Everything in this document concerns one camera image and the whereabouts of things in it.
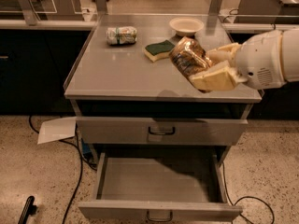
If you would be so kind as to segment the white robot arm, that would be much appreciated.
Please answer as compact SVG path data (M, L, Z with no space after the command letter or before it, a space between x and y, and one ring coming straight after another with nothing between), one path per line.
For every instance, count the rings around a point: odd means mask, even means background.
M299 30L273 30L206 53L212 66L189 77L200 91L281 88L299 80Z

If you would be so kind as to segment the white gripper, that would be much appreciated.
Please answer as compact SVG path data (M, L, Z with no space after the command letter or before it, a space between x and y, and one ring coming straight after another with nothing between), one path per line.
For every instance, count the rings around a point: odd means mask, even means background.
M216 64L189 76L189 81L199 91L230 91L240 83L255 90L280 88L286 83L281 64L282 35L274 30L255 35L242 45L231 43L209 50L206 55Z

